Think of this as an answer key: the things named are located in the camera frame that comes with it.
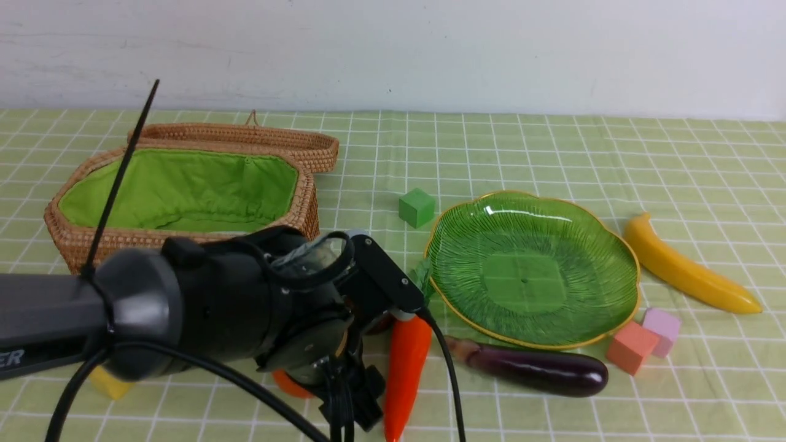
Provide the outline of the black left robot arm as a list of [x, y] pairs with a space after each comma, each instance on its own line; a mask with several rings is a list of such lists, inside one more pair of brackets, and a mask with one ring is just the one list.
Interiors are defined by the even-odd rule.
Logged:
[[371, 237], [342, 231], [309, 242], [278, 226], [160, 250], [126, 248], [86, 275], [2, 275], [2, 380], [82, 363], [47, 440], [93, 369], [138, 382], [200, 367], [239, 381], [297, 426], [291, 408], [227, 368], [254, 359], [323, 401], [336, 428], [370, 431], [385, 390], [362, 360], [362, 337], [394, 308], [413, 312], [411, 285]]

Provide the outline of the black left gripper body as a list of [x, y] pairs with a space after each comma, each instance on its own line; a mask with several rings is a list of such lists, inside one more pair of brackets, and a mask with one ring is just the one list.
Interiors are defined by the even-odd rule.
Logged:
[[363, 338], [377, 333], [378, 319], [300, 319], [289, 327], [298, 365], [289, 379], [323, 401], [327, 421], [337, 415], [342, 425], [354, 423], [365, 433], [384, 416], [379, 397], [385, 380], [379, 369], [363, 361]]

